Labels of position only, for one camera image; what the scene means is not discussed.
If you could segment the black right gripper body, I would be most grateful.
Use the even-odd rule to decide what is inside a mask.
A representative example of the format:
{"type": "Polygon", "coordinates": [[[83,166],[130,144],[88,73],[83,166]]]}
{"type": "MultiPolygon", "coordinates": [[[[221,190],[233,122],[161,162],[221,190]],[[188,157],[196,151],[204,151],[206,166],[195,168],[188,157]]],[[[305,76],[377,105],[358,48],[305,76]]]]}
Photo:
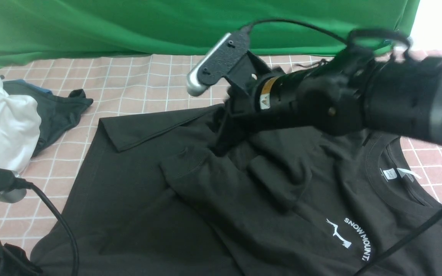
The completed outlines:
{"type": "Polygon", "coordinates": [[[228,99],[216,114],[213,152],[225,155],[261,131],[314,127],[332,136],[365,128],[357,60],[334,59],[317,67],[284,73],[270,70],[247,85],[228,89],[228,99]]]}

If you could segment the gray right robot arm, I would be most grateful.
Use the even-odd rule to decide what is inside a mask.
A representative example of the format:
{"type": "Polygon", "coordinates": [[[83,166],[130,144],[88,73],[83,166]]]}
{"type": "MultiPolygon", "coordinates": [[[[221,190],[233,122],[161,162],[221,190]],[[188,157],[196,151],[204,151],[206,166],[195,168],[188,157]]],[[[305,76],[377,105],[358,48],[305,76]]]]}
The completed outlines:
{"type": "Polygon", "coordinates": [[[417,61],[405,51],[401,62],[378,61],[359,38],[411,45],[396,31],[356,29],[331,61],[286,73],[229,39],[228,50],[202,69],[210,82],[223,77],[231,85],[212,151],[224,155],[255,133],[307,126],[332,136],[368,129],[442,146],[442,57],[417,61]]]}

